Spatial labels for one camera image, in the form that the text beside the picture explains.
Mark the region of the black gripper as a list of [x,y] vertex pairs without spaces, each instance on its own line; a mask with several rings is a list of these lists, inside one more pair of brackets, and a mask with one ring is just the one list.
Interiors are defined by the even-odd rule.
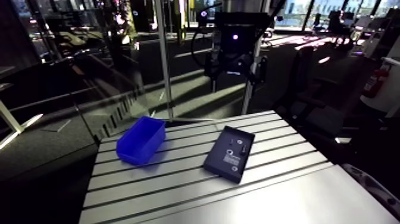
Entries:
[[205,57],[204,72],[215,81],[222,72],[238,72],[251,83],[258,83],[251,70],[254,48],[269,25],[268,13],[216,12],[218,49]]

